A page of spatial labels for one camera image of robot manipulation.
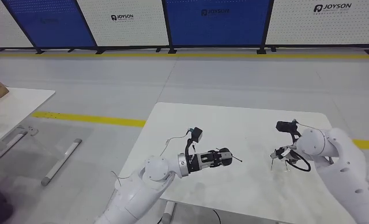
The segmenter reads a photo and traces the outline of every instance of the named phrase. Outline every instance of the white table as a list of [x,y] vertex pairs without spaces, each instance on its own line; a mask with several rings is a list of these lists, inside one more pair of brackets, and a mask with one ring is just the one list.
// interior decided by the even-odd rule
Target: white table
[[[187,128],[197,126],[203,130],[196,145],[198,153],[226,146],[243,163],[234,160],[227,167],[176,178],[162,199],[283,223],[354,223],[313,164],[309,173],[292,167],[288,172],[270,170],[273,150],[292,143],[288,133],[276,130],[276,123],[294,118],[315,128],[331,128],[320,113],[158,103],[119,176],[129,176],[147,157],[160,155],[167,139],[183,136]],[[173,139],[163,156],[174,158],[184,152],[186,141]]]
[[52,90],[27,88],[8,88],[8,90],[9,93],[0,98],[0,140],[55,94]]
[[[16,144],[23,136],[27,134],[23,131],[17,134],[10,142],[4,143],[2,140],[19,124],[31,115],[36,109],[43,105],[55,94],[53,90],[42,89],[26,89],[26,88],[8,88],[9,93],[0,98],[0,157],[8,152],[12,146]],[[42,185],[47,185],[53,176],[57,173],[60,167],[64,164],[70,154],[82,142],[76,139],[73,144],[65,152],[62,159],[60,159],[50,172],[42,180]]]

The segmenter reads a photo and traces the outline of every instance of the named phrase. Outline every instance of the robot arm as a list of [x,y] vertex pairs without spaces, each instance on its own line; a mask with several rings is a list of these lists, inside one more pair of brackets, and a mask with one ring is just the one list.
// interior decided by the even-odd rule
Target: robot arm
[[[277,129],[290,133],[293,145],[275,150],[271,157],[285,158],[292,166],[298,160],[314,161],[329,192],[355,222],[369,224],[369,171],[364,154],[341,129],[324,131],[311,128],[300,135],[296,124],[296,120],[278,122]],[[334,157],[338,157],[335,162],[332,160]]]
[[[227,148],[210,150],[202,154],[189,155],[193,142],[199,142],[202,130],[190,129],[191,138],[187,141],[184,154],[166,159],[151,156],[145,164],[125,179],[112,202],[95,224],[134,224],[141,219],[170,186],[177,175],[187,177],[190,173],[206,167],[227,166],[232,163],[232,154]],[[151,181],[162,182],[159,188],[152,188],[144,180],[144,174]]]

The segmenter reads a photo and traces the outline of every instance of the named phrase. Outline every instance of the cardboard box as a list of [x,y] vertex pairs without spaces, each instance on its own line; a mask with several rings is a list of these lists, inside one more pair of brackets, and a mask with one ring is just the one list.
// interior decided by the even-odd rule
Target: cardboard box
[[0,82],[0,98],[5,96],[9,90]]

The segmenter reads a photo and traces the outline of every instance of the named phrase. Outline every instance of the yellow floor line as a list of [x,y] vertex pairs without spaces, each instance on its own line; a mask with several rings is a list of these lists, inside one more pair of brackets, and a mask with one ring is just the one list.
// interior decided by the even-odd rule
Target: yellow floor line
[[369,141],[358,139],[353,139],[352,141],[362,150],[369,150]]
[[[144,127],[146,121],[134,120],[126,118],[115,118],[115,117],[98,117],[92,115],[78,115],[78,114],[66,114],[66,113],[51,113],[46,111],[36,111],[32,114],[33,117],[38,118],[49,118],[58,120],[68,121],[82,121],[108,125],[123,125],[132,127]],[[353,142],[361,149],[369,150],[369,140],[358,140],[354,139]]]
[[35,54],[17,54],[17,53],[2,53],[0,57],[34,57],[34,58],[58,58],[58,57],[204,57],[204,58],[315,58],[315,59],[369,59],[369,55],[350,55],[350,54],[231,54],[231,53],[102,53],[101,55],[96,54],[48,54],[44,53],[41,55]]

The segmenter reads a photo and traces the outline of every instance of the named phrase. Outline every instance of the gray floor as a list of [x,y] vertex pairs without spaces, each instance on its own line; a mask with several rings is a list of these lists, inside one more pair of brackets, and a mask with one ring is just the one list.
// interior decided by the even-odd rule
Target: gray floor
[[[369,139],[369,61],[344,59],[0,58],[10,87],[56,90],[41,110],[147,119],[156,102],[320,112]],[[0,191],[16,206],[9,224],[85,224],[105,209],[139,128],[28,118],[40,129],[0,159]],[[40,180],[83,139],[47,187]],[[158,202],[140,223],[156,223]],[[222,223],[271,223],[219,211]],[[212,210],[179,205],[174,223],[217,223]]]

